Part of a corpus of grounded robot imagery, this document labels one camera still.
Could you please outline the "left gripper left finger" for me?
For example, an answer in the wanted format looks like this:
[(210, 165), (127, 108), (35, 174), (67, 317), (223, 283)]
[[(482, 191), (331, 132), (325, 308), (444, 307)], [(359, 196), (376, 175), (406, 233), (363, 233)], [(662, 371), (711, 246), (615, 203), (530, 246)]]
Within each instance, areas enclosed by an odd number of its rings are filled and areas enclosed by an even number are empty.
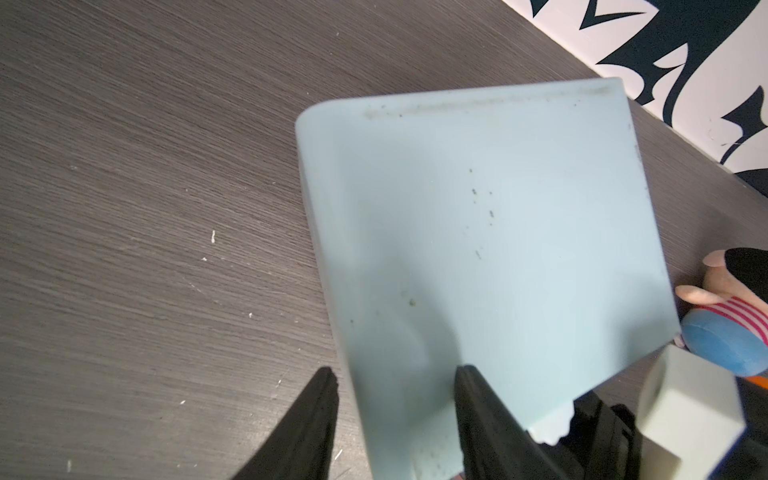
[(338, 408), (338, 379), (323, 366), (233, 479), (328, 479)]

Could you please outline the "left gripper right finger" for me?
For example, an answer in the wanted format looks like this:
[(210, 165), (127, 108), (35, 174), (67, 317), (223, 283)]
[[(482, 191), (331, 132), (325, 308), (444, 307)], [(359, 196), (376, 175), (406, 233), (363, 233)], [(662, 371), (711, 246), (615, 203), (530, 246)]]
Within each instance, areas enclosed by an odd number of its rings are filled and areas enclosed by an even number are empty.
[(576, 465), (563, 448), (554, 457), (541, 449), (569, 433), (573, 403), (535, 422), (530, 435), (473, 365), (456, 369), (454, 401), (466, 479), (566, 479), (563, 467)]

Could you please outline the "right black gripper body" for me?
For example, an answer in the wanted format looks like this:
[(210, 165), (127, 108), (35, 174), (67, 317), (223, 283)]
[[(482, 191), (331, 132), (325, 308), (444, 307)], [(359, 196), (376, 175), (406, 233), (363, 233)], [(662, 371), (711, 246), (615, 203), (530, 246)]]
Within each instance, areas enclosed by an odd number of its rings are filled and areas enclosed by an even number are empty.
[(583, 468), (583, 479), (639, 478), (641, 434), (624, 404), (609, 405), (589, 391), (575, 402), (570, 431), (560, 443)]

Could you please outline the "light blue drawer cabinet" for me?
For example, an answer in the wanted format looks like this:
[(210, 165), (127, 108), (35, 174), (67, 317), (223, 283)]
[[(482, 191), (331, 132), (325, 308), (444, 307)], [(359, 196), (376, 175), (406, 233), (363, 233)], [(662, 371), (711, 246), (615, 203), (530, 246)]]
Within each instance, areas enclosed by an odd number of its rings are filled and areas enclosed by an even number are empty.
[(374, 478), (461, 471), (461, 365), (529, 428), (678, 332), (619, 79), (332, 100), (295, 132)]

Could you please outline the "plush doll blue pants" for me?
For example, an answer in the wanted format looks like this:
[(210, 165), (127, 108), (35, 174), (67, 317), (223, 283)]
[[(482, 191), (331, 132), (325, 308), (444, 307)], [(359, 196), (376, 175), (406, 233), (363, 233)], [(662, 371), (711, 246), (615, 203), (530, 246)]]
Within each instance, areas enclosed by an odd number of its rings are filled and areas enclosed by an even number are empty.
[(678, 285), (690, 306), (675, 345), (738, 377), (767, 371), (767, 252), (738, 247), (702, 260), (702, 284)]

